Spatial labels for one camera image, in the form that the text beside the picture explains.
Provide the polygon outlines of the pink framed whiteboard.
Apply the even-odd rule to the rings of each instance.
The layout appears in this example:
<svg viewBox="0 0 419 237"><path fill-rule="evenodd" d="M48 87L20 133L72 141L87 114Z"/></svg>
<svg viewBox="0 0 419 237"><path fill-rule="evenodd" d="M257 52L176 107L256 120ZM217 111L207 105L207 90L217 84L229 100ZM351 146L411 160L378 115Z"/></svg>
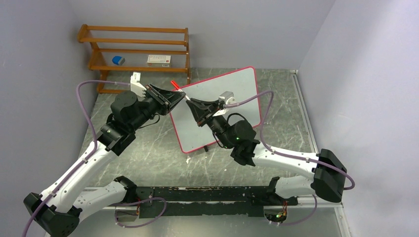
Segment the pink framed whiteboard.
<svg viewBox="0 0 419 237"><path fill-rule="evenodd" d="M254 67L242 68L184 86L182 91L190 99L212 102L222 96L226 97L227 104L242 102L258 94L256 71ZM224 116L231 113L240 113L253 127L261 123L259 99L253 99L244 105L228 109ZM215 143L207 125L197 126L185 99L172 110L170 117L183 153L187 154Z"/></svg>

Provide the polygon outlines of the red capped whiteboard marker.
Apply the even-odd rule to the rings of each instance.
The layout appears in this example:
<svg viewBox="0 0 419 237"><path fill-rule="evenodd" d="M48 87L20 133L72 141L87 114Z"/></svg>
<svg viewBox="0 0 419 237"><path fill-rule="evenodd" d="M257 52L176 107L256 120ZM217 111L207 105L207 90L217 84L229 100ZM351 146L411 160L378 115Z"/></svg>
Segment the red capped whiteboard marker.
<svg viewBox="0 0 419 237"><path fill-rule="evenodd" d="M180 86L174 81L174 80L171 80L170 81L170 83L173 85L173 87L177 90L177 91L179 91L179 92L184 92L181 88L180 88ZM186 100L189 100L190 101L190 98L189 98L189 96L188 95L186 95L185 94L185 96L184 96L184 98L186 99Z"/></svg>

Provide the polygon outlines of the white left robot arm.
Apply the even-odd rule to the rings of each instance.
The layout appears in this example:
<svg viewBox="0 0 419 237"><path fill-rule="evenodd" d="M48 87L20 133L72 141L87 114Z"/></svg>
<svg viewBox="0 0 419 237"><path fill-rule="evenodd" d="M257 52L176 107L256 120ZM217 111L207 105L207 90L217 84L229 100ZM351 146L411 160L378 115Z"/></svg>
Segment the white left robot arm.
<svg viewBox="0 0 419 237"><path fill-rule="evenodd" d="M52 237L66 237L83 219L108 205L133 204L137 186L123 176L88 195L82 195L82 191L92 176L135 140L137 130L155 116L167 115L184 97L183 91L168 91L151 84L139 93L119 93L111 104L107 122L94 133L85 153L50 187L25 197L32 220Z"/></svg>

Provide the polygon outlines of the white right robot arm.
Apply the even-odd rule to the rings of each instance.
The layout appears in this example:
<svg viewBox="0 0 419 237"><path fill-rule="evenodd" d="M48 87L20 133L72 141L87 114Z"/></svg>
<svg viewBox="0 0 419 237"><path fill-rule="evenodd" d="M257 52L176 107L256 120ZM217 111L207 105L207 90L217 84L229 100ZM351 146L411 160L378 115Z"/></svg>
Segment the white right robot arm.
<svg viewBox="0 0 419 237"><path fill-rule="evenodd" d="M238 164L288 169L295 173L291 178L272 178L266 192L271 204L299 195L316 195L334 203L342 201L347 169L331 150L301 153L273 147L256 139L256 131L246 118L230 125L229 117L219 114L224 106L221 101L192 98L186 104L197 126L207 126L216 143L231 150L230 156Z"/></svg>

